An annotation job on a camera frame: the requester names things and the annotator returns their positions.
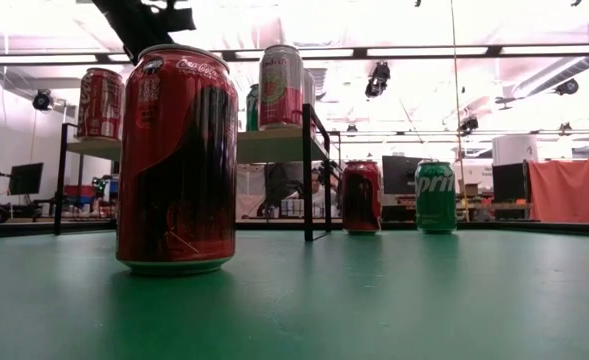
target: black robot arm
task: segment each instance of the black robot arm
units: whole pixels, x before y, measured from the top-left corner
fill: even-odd
[[[165,9],[145,5],[140,0],[92,1],[123,42],[123,49],[133,64],[146,48],[173,44],[170,32],[196,29],[192,9],[174,9],[176,0],[167,0]]]

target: orange cloth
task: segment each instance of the orange cloth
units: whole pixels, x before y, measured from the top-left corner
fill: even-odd
[[[530,162],[529,169],[533,220],[589,223],[589,160]]]

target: green soda can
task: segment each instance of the green soda can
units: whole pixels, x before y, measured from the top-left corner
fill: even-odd
[[[450,164],[421,161],[416,169],[416,226],[424,233],[456,229],[456,192]]]
[[[245,98],[245,131],[258,131],[258,84],[250,86],[250,93]]]

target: shelf board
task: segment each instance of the shelf board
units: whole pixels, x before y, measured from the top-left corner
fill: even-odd
[[[90,139],[67,144],[67,151],[102,159],[121,161],[120,140]]]
[[[312,161],[327,159],[327,152],[312,138]],[[300,129],[274,129],[238,133],[238,164],[303,161]]]

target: green table surface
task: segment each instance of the green table surface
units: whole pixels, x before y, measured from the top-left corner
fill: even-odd
[[[0,239],[0,359],[589,359],[589,237],[239,232],[131,276],[113,232]]]

